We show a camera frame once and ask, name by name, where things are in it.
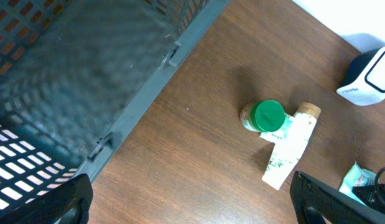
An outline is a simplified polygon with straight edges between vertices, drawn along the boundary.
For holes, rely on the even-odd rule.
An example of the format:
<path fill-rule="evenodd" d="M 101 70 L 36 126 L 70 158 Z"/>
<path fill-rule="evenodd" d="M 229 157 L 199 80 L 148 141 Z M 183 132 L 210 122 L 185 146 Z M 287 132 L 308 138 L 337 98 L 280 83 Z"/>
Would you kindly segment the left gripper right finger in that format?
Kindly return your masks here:
<path fill-rule="evenodd" d="M 301 171 L 294 173 L 290 197 L 299 224 L 385 223 L 385 214 Z"/>

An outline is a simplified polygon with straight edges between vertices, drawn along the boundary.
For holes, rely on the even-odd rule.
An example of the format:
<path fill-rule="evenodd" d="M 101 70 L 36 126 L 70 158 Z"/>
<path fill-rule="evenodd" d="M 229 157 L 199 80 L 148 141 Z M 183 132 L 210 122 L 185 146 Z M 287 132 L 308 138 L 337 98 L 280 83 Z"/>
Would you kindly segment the teal wet wipes pack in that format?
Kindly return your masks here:
<path fill-rule="evenodd" d="M 353 187 L 365 187 L 373 185 L 376 174 L 370 170 L 362 169 L 357 162 L 345 175 L 340 185 L 339 192 L 364 205 L 363 201 L 353 193 Z"/>

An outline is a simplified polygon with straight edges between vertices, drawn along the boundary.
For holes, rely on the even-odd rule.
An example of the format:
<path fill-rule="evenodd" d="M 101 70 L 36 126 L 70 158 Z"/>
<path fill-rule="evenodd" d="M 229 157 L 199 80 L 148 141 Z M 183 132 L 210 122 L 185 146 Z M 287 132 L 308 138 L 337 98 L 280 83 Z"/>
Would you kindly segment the green lid jar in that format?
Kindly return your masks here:
<path fill-rule="evenodd" d="M 282 105 L 274 100 L 247 104 L 239 114 L 240 122 L 247 130 L 260 133 L 277 131 L 285 117 Z"/>

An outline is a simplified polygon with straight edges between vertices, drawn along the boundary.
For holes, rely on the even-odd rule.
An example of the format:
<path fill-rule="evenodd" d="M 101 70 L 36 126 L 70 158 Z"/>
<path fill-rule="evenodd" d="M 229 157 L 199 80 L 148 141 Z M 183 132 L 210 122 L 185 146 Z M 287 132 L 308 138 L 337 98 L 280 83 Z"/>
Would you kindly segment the white tube with cork cap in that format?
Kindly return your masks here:
<path fill-rule="evenodd" d="M 287 139 L 274 144 L 268 165 L 262 180 L 279 190 L 288 175 L 292 172 L 316 126 L 321 109 L 311 103 L 302 103 L 292 115 L 294 122 L 289 129 Z"/>

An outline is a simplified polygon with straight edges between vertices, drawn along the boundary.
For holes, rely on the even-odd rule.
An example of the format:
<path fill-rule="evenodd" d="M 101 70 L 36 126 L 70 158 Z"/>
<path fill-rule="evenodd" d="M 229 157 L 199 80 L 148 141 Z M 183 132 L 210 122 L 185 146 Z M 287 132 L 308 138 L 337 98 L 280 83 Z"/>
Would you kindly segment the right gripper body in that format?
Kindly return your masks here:
<path fill-rule="evenodd" d="M 352 192 L 365 205 L 385 214 L 385 184 L 353 187 Z"/>

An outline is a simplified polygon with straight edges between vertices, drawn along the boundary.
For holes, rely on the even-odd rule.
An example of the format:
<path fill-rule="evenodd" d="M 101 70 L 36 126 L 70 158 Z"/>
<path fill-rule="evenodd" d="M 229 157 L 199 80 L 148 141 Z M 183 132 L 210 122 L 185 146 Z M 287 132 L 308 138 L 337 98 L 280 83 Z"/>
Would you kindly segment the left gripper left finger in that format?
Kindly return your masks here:
<path fill-rule="evenodd" d="M 93 189 L 80 174 L 37 199 L 0 216 L 0 223 L 88 223 Z"/>

